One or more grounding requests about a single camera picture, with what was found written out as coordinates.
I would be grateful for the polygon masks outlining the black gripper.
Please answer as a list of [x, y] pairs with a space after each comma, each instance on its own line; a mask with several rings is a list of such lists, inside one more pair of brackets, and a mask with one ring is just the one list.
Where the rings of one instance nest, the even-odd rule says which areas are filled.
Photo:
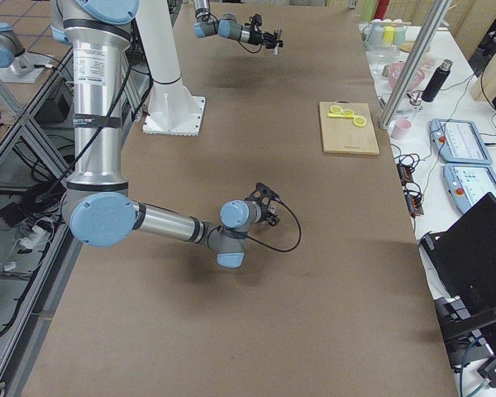
[[257, 182], [255, 189], [247, 197], [249, 202], [252, 202], [259, 210], [260, 215], [256, 222], [266, 222], [271, 227], [279, 224], [279, 216], [275, 213], [275, 205], [279, 200], [279, 196], [266, 184]]
[[269, 50], [275, 50], [284, 46], [284, 43], [280, 40], [282, 35], [281, 29], [274, 29], [274, 32], [270, 35], [268, 32], [263, 32], [260, 29], [261, 26], [262, 16], [260, 14], [254, 14], [249, 18], [248, 44], [268, 46]]

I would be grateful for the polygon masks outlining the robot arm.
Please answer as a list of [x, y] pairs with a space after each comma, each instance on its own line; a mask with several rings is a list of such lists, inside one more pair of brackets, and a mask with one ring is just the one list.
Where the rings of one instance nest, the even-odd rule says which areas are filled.
[[262, 16], [255, 13], [249, 21], [240, 24], [235, 15], [226, 12], [220, 18], [214, 16], [209, 1], [197, 0], [193, 2], [195, 23], [194, 33], [197, 38], [219, 35], [222, 38], [234, 40], [251, 54], [258, 53], [263, 47], [279, 53], [279, 48], [284, 46], [281, 39], [282, 30], [273, 32], [263, 31]]
[[151, 75], [149, 133], [195, 136], [205, 98], [184, 86], [169, 9], [164, 1], [54, 1], [56, 40], [72, 45], [74, 62], [74, 164], [64, 174], [63, 215], [71, 232], [90, 246], [111, 246], [140, 230], [215, 251], [217, 263], [239, 267], [250, 227], [277, 225], [279, 196], [263, 184], [247, 198], [225, 203], [220, 223], [180, 215], [128, 196], [121, 171], [126, 70], [122, 61], [137, 29]]

